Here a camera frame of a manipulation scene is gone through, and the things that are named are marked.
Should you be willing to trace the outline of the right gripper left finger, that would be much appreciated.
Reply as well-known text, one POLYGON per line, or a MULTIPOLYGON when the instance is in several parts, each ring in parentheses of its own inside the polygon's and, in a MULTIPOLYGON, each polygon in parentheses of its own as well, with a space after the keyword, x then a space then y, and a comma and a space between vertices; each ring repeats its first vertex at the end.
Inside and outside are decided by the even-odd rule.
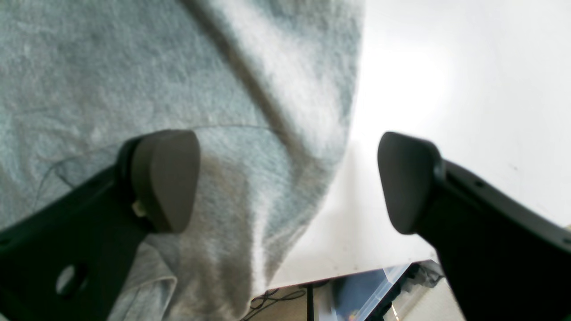
POLYGON ((113 166, 1 232, 1 314, 104 321, 149 234, 183 232, 196 195, 192 130, 126 141, 113 166))

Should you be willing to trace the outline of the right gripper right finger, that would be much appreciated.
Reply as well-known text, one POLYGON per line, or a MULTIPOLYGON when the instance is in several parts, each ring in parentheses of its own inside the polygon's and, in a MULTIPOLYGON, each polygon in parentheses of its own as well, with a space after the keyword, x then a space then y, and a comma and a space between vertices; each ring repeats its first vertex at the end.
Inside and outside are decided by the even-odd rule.
POLYGON ((568 321, 570 231, 525 208, 432 142, 386 132, 377 162, 388 216, 434 249, 467 321, 568 321))

